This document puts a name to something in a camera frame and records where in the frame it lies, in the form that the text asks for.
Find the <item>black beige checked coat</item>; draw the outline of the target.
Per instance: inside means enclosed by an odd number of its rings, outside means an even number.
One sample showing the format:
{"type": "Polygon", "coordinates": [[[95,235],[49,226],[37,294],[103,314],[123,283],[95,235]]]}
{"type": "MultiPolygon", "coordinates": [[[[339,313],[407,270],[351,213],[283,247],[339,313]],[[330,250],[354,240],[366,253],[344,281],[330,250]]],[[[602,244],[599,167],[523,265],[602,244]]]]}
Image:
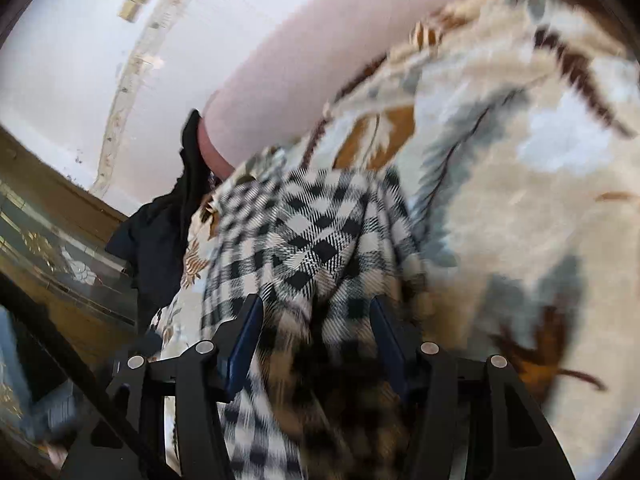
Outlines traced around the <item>black beige checked coat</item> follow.
{"type": "Polygon", "coordinates": [[[384,296],[427,328],[434,309],[396,170],[295,170],[221,196],[202,326],[256,295],[271,413],[311,479],[393,479],[408,432],[369,321],[384,296]]]}

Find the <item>black garment pile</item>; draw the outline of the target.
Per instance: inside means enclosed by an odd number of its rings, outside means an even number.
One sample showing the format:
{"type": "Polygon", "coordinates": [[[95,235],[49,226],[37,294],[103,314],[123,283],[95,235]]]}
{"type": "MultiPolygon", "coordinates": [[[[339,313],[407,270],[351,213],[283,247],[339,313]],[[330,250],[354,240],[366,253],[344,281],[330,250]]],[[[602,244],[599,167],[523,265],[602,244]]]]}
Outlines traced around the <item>black garment pile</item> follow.
{"type": "Polygon", "coordinates": [[[182,175],[172,190],[141,206],[114,231],[105,251],[127,263],[137,291],[137,330],[144,333],[180,288],[191,218],[210,191],[198,145],[201,116],[192,110],[181,133],[182,175]]]}

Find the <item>wooden glass wardrobe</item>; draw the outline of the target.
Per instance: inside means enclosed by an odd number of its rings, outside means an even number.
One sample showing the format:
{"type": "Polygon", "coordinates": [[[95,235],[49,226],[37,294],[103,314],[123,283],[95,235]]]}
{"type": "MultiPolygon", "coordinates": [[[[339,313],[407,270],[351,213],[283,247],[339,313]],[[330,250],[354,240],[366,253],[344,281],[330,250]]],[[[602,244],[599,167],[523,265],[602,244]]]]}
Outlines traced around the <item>wooden glass wardrobe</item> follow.
{"type": "MultiPolygon", "coordinates": [[[[1,135],[1,273],[107,385],[138,340],[137,293],[104,244],[122,215],[1,135]]],[[[85,413],[81,394],[8,310],[1,312],[1,455],[55,474],[85,413]]]]}

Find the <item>leaf pattern beige blanket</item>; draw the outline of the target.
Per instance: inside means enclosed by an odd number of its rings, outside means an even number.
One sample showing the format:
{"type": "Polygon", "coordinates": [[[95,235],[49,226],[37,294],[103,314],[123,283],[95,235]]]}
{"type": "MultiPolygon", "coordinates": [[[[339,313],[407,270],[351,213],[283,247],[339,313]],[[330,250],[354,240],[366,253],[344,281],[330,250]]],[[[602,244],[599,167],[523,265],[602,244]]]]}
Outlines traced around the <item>leaf pattern beige blanket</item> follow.
{"type": "MultiPolygon", "coordinates": [[[[244,160],[194,214],[160,354],[202,326],[219,199],[278,172],[396,170],[434,309],[424,339],[500,354],[579,479],[639,415],[639,64],[563,0],[457,0],[329,102],[314,132],[244,160]]],[[[311,479],[277,426],[256,351],[218,408],[239,479],[311,479]]]]}

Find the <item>pink quilted headboard cushion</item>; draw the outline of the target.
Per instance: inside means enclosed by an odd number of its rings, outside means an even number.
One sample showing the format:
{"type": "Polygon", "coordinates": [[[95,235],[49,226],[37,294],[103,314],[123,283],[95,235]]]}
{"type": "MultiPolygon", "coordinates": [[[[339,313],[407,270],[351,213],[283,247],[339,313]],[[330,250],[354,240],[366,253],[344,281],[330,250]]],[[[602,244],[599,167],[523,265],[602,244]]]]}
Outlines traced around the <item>pink quilted headboard cushion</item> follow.
{"type": "Polygon", "coordinates": [[[229,177],[248,156],[304,133],[353,76],[452,0],[310,0],[270,34],[207,102],[198,145],[229,177]]]}

